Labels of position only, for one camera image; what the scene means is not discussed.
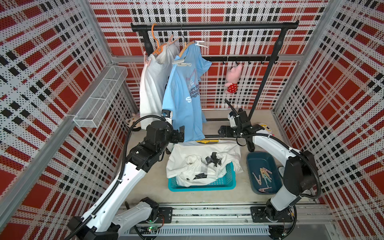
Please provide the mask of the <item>yellow plastic hanger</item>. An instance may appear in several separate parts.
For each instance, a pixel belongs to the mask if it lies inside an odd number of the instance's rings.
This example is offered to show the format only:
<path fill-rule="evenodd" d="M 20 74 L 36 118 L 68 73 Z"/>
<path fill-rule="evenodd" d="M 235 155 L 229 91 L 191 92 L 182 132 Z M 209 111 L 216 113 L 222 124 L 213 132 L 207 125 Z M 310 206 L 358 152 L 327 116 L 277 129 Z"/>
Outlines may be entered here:
<path fill-rule="evenodd" d="M 216 144 L 219 142 L 219 140 L 199 140 L 199 141 L 196 141 L 197 143 L 199 144 Z"/>

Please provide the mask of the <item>white printed t-shirt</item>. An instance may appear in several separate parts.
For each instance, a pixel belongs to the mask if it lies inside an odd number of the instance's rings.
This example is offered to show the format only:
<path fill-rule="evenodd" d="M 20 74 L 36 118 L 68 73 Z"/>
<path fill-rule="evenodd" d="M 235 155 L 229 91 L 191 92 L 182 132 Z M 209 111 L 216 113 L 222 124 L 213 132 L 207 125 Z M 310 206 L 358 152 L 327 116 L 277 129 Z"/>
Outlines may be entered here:
<path fill-rule="evenodd" d="M 178 54 L 178 47 L 172 44 L 158 56 L 149 55 L 151 63 L 148 67 L 144 65 L 140 80 L 140 117 L 161 115 L 172 62 Z"/>
<path fill-rule="evenodd" d="M 179 186 L 205 186 L 224 177 L 226 166 L 232 164 L 236 174 L 240 165 L 241 148 L 234 141 L 221 140 L 216 144 L 196 141 L 175 144 L 167 162 L 167 178 L 175 178 Z"/>

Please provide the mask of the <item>light blue cloth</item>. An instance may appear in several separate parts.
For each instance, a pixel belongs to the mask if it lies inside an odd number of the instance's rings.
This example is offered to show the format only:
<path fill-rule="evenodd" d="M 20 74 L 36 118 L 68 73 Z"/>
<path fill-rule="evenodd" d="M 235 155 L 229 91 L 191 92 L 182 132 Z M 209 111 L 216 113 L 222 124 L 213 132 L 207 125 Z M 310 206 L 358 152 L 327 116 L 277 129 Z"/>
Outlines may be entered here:
<path fill-rule="evenodd" d="M 201 106 L 199 82 L 212 63 L 202 57 L 201 48 L 195 44 L 189 46 L 181 58 L 175 57 L 175 60 L 179 59 L 184 59 L 192 66 L 173 65 L 164 94 L 163 110 L 172 111 L 172 125 L 175 129 L 185 126 L 186 142 L 199 141 L 205 138 L 203 123 L 206 122 Z"/>

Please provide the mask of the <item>white clothespin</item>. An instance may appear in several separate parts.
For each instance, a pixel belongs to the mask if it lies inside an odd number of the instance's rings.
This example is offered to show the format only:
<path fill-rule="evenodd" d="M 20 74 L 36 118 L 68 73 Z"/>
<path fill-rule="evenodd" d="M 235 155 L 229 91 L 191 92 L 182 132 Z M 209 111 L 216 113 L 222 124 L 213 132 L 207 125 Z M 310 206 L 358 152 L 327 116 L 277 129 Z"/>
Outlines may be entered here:
<path fill-rule="evenodd" d="M 172 62 L 173 65 L 179 66 L 179 67 L 191 67 L 191 63 L 186 63 L 184 59 L 175 60 Z"/>
<path fill-rule="evenodd" d="M 201 48 L 208 48 L 208 46 L 205 45 L 205 41 L 195 41 L 195 45 Z"/>

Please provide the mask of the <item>pink clothespin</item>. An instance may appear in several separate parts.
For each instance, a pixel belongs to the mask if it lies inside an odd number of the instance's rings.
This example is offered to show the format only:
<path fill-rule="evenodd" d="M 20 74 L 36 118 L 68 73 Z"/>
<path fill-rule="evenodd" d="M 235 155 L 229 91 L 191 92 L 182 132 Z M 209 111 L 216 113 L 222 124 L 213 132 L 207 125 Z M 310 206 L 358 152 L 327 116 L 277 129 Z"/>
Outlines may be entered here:
<path fill-rule="evenodd" d="M 149 66 L 150 65 L 150 63 L 151 63 L 151 58 L 147 55 L 147 52 L 144 52 L 144 64 L 145 64 L 145 66 Z"/>
<path fill-rule="evenodd" d="M 172 45 L 175 42 L 178 42 L 179 39 L 180 39 L 180 37 L 174 38 L 174 35 L 171 35 L 167 43 L 168 43 L 168 45 Z"/>

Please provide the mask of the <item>orange plastic hanger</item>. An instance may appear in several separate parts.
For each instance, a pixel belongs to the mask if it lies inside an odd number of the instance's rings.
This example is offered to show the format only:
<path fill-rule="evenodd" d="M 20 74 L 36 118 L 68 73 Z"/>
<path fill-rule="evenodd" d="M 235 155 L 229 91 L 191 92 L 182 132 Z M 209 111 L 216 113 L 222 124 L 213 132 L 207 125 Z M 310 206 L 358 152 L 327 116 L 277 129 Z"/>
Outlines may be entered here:
<path fill-rule="evenodd" d="M 157 24 L 154 23 L 151 26 L 151 34 L 152 34 L 152 37 L 155 40 L 156 46 L 157 46 L 157 48 L 152 53 L 154 56 L 158 56 L 159 54 L 161 54 L 164 51 L 164 48 L 167 46 L 167 43 L 161 45 L 159 39 L 155 37 L 155 30 L 154 30 L 154 28 L 155 28 L 156 25 Z"/>

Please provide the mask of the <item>wooden hanger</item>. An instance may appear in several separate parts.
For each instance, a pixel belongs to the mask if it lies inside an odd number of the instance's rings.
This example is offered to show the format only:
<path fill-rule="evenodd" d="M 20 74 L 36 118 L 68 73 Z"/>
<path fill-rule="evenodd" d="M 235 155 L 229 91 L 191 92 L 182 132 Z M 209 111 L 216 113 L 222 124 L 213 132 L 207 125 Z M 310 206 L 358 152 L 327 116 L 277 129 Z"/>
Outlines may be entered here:
<path fill-rule="evenodd" d="M 185 45 L 184 45 L 184 47 L 182 48 L 182 50 L 180 51 L 180 53 L 179 53 L 179 57 L 180 57 L 180 58 L 182 57 L 183 53 L 187 50 L 187 48 L 188 48 L 189 46 L 194 45 L 194 44 L 196 43 L 195 41 L 191 41 L 191 42 L 188 42 L 188 43 L 187 43 L 187 39 L 186 39 L 186 37 L 184 36 L 183 31 L 182 31 L 182 38 L 183 38 L 183 41 L 184 41 Z"/>

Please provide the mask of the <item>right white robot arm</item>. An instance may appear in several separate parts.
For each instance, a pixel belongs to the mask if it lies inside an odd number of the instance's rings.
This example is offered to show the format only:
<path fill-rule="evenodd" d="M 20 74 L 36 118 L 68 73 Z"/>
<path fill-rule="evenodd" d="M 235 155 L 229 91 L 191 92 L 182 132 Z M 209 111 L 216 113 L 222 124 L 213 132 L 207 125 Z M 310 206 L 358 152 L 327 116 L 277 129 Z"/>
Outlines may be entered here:
<path fill-rule="evenodd" d="M 318 199 L 322 194 L 322 185 L 314 155 L 309 151 L 299 151 L 288 146 L 258 124 L 252 125 L 247 112 L 242 109 L 235 110 L 228 100 L 225 102 L 232 110 L 228 115 L 231 124 L 220 127 L 220 137 L 245 139 L 249 152 L 259 146 L 285 168 L 283 186 L 267 201 L 265 218 L 270 222 L 277 222 L 301 198 Z"/>

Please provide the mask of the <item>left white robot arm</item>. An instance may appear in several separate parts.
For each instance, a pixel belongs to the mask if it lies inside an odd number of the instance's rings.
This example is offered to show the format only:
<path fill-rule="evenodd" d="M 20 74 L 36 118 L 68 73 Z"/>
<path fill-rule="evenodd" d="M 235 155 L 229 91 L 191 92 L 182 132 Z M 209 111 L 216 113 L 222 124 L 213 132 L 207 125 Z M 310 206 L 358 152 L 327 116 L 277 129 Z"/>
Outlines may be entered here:
<path fill-rule="evenodd" d="M 124 150 L 120 172 L 102 196 L 81 217 L 73 217 L 68 228 L 71 240 L 117 240 L 121 234 L 142 221 L 155 221 L 159 205 L 150 198 L 144 198 L 136 207 L 119 213 L 135 185 L 149 172 L 154 164 L 163 159 L 170 143 L 184 142 L 185 126 L 174 129 L 171 120 L 163 116 L 148 115 L 133 122 L 125 143 L 129 143 L 133 129 L 145 119 L 154 119 L 147 127 L 147 135 L 130 151 Z"/>

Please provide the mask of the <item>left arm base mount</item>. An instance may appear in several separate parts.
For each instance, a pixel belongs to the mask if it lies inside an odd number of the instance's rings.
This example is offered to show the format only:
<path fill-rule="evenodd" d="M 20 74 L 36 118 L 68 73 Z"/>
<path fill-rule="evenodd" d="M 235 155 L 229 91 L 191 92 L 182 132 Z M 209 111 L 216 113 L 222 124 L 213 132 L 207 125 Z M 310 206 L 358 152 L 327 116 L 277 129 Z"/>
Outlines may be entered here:
<path fill-rule="evenodd" d="M 147 220 L 141 221 L 140 224 L 169 224 L 172 222 L 173 208 L 159 207 Z"/>

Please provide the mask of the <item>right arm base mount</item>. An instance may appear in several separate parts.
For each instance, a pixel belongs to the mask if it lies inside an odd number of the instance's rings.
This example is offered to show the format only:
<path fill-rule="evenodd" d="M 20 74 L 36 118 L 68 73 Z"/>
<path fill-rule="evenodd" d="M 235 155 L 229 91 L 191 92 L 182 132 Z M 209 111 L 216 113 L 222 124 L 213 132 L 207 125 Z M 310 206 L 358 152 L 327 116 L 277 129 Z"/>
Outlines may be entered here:
<path fill-rule="evenodd" d="M 251 207 L 251 217 L 254 223 L 292 223 L 293 217 L 289 209 L 276 211 L 273 207 Z"/>

